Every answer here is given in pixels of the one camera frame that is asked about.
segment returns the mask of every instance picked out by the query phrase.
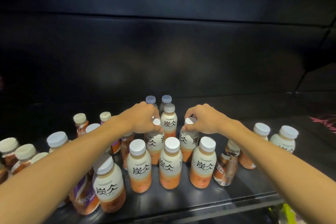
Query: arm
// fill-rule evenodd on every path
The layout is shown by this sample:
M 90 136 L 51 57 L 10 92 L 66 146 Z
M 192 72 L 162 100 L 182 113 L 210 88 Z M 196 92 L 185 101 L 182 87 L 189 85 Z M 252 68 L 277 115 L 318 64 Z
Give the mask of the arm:
M 122 135 L 161 131 L 153 115 L 159 117 L 153 105 L 136 104 L 14 175 L 0 186 L 1 223 L 43 222 Z
M 308 223 L 336 223 L 336 182 L 208 104 L 190 108 L 185 118 L 192 114 L 198 120 L 185 125 L 184 130 L 220 133 L 233 140 L 303 219 Z

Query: black wall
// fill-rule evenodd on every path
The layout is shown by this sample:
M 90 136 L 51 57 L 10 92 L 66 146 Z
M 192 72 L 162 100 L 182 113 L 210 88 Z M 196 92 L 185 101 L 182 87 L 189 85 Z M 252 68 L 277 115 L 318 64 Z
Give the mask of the black wall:
M 0 0 L 0 97 L 336 90 L 335 15 L 336 0 Z

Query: white bottle cap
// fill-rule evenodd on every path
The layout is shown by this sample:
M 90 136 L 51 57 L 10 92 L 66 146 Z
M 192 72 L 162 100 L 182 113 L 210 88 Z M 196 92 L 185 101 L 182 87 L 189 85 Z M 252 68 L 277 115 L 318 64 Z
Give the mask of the white bottle cap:
M 14 150 L 19 145 L 18 141 L 14 137 L 9 137 L 0 141 L 0 151 L 9 152 Z
M 15 156 L 19 160 L 31 158 L 36 153 L 36 149 L 32 144 L 24 144 L 15 150 Z
M 240 151 L 239 147 L 231 140 L 227 142 L 228 147 L 234 151 Z
M 160 119 L 157 119 L 157 118 L 154 119 L 154 120 L 153 120 L 153 124 L 154 124 L 154 125 L 161 126 L 161 121 L 160 121 Z
M 299 132 L 293 127 L 284 125 L 280 128 L 280 134 L 289 139 L 295 139 L 299 135 Z
M 47 143 L 49 147 L 55 148 L 62 146 L 63 144 L 65 144 L 67 140 L 68 140 L 67 134 L 63 131 L 58 131 L 48 136 Z
M 253 129 L 261 136 L 268 136 L 271 131 L 270 127 L 263 123 L 256 123 Z
M 45 157 L 46 155 L 48 155 L 47 152 L 41 152 L 39 154 L 37 154 L 36 156 L 34 156 L 32 159 L 31 159 L 31 163 L 35 163 L 36 161 L 40 160 L 41 158 Z
M 155 104 L 156 98 L 154 96 L 147 96 L 146 97 L 146 103 L 147 104 Z
M 135 139 L 129 144 L 129 152 L 133 156 L 140 156 L 146 151 L 146 144 L 144 140 Z
M 133 134 L 133 132 L 129 132 L 128 134 L 125 134 L 125 135 L 123 135 L 124 137 L 128 137 L 128 136 L 130 136 L 130 135 L 132 135 Z
M 96 174 L 107 174 L 113 168 L 113 158 L 109 154 L 103 154 L 93 165 Z
M 213 152 L 216 148 L 216 142 L 211 137 L 204 136 L 201 138 L 199 145 L 205 152 Z
M 175 112 L 175 105 L 173 105 L 172 103 L 167 103 L 165 104 L 165 107 L 163 108 L 163 110 L 168 113 Z
M 90 133 L 92 130 L 95 130 L 95 129 L 98 128 L 99 126 L 100 126 L 100 124 L 98 124 L 98 123 L 93 123 L 93 124 L 91 124 L 91 125 L 89 125 L 89 126 L 86 127 L 85 132 L 86 132 L 86 133 Z
M 168 137 L 165 141 L 165 150 L 169 153 L 176 153 L 180 149 L 180 140 L 176 137 Z
M 78 124 L 83 123 L 86 121 L 86 115 L 83 113 L 78 113 L 73 117 L 73 121 Z
M 171 96 L 170 95 L 163 95 L 162 96 L 162 103 L 171 103 Z
M 186 119 L 184 120 L 184 124 L 185 124 L 185 125 L 187 125 L 187 124 L 194 124 L 194 123 L 196 123 L 196 121 L 197 121 L 196 118 L 194 118 L 194 117 L 189 117 L 189 118 L 186 118 Z
M 102 112 L 99 115 L 99 118 L 101 121 L 107 121 L 109 118 L 111 118 L 111 113 L 110 112 Z

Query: person's right hand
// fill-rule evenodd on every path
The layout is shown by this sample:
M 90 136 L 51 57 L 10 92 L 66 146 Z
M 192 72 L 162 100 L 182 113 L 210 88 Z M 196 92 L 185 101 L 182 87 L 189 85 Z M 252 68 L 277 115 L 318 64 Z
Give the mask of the person's right hand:
M 191 131 L 197 130 L 205 134 L 219 133 L 221 125 L 231 121 L 229 117 L 208 104 L 196 105 L 187 110 L 184 119 L 191 115 L 197 119 L 194 124 L 187 124 L 182 127 L 183 130 Z

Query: bottle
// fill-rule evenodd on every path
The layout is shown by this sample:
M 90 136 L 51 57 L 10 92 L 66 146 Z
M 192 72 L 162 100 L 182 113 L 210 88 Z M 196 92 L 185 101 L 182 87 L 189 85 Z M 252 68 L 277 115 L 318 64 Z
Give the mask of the bottle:
M 134 192 L 142 193 L 149 189 L 152 184 L 151 156 L 146 150 L 145 141 L 133 140 L 129 145 L 127 157 L 127 169 Z
M 100 127 L 100 124 L 98 124 L 98 123 L 92 123 L 89 126 L 87 126 L 87 128 L 86 128 L 85 131 L 86 131 L 86 133 L 90 133 L 92 130 L 95 130 L 98 127 Z M 111 146 L 108 147 L 105 152 L 107 154 L 113 156 L 113 152 L 112 152 L 112 147 Z
M 156 102 L 156 98 L 154 96 L 147 96 L 146 97 L 146 103 L 147 104 L 152 104 L 156 109 L 158 109 L 158 105 L 155 102 Z
M 88 174 L 84 175 L 70 191 L 69 198 L 76 211 L 81 215 L 93 213 L 100 204 Z
M 108 154 L 103 154 L 93 165 L 93 189 L 106 213 L 118 211 L 126 200 L 123 175 L 118 165 Z
M 160 117 L 161 117 L 161 115 L 164 111 L 165 105 L 168 104 L 168 103 L 171 103 L 171 96 L 170 95 L 163 95 L 161 100 L 162 100 L 162 102 L 161 102 L 160 107 L 159 107 Z
M 11 173 L 17 174 L 32 163 L 32 158 L 37 154 L 32 144 L 24 144 L 15 150 L 15 156 L 18 162 L 13 166 Z
M 224 152 L 217 158 L 213 179 L 220 186 L 231 184 L 238 168 L 239 147 L 231 140 L 227 142 Z
M 176 137 L 177 116 L 175 106 L 172 103 L 168 103 L 164 107 L 164 112 L 161 115 L 161 127 L 165 133 L 165 139 Z
M 32 159 L 31 159 L 31 163 L 34 164 L 36 161 L 40 160 L 41 158 L 45 157 L 46 155 L 48 155 L 47 152 L 41 152 L 39 154 L 36 154 Z
M 160 183 L 162 187 L 173 189 L 178 186 L 182 162 L 180 141 L 176 137 L 168 137 L 160 154 Z
M 154 125 L 161 125 L 159 119 L 153 120 Z M 146 149 L 148 150 L 151 158 L 152 165 L 157 165 L 160 158 L 161 150 L 165 142 L 165 134 L 158 132 L 148 132 L 146 135 Z
M 134 140 L 133 132 L 121 137 L 121 156 L 123 158 L 123 168 L 127 170 L 127 157 L 129 154 L 129 145 Z
M 194 124 L 197 120 L 193 117 L 186 118 L 184 124 Z M 183 155 L 183 162 L 191 161 L 191 154 L 193 150 L 198 146 L 199 133 L 196 130 L 193 131 L 180 131 L 180 149 Z
M 14 137 L 6 138 L 0 141 L 1 156 L 5 161 L 5 166 L 11 170 L 18 159 L 15 156 L 15 150 L 19 148 L 19 143 Z
M 50 147 L 49 153 L 51 153 L 55 150 L 58 150 L 59 148 L 68 144 L 69 142 L 70 142 L 70 140 L 68 139 L 68 136 L 65 132 L 58 131 L 58 132 L 52 133 L 50 136 L 47 137 L 47 144 Z M 69 197 L 66 197 L 64 199 L 64 201 L 58 207 L 62 207 L 69 202 L 70 202 Z
M 102 125 L 104 122 L 108 121 L 111 118 L 111 113 L 110 112 L 102 112 L 100 115 L 100 124 Z M 112 152 L 113 153 L 117 153 L 120 151 L 120 147 L 121 147 L 121 142 L 118 139 L 117 141 L 115 141 L 114 144 L 112 144 L 111 146 L 112 148 Z
M 253 128 L 253 132 L 268 141 L 268 134 L 270 133 L 271 129 L 269 126 L 263 123 L 256 123 Z M 247 169 L 255 169 L 255 165 L 252 163 L 252 160 L 243 153 L 243 151 L 240 152 L 238 157 L 238 162 L 242 167 L 245 167 Z
M 89 125 L 89 121 L 86 120 L 86 115 L 83 113 L 78 113 L 73 117 L 73 120 L 75 122 L 75 126 L 77 128 L 77 137 L 81 137 L 82 135 L 85 135 L 86 128 Z
M 6 167 L 0 163 L 0 184 L 4 183 L 8 179 L 8 171 Z
M 295 138 L 299 135 L 299 132 L 290 126 L 282 126 L 280 128 L 279 134 L 272 135 L 270 142 L 275 144 L 290 153 L 295 150 Z
M 196 188 L 208 187 L 216 165 L 216 142 L 204 136 L 192 154 L 189 179 Z

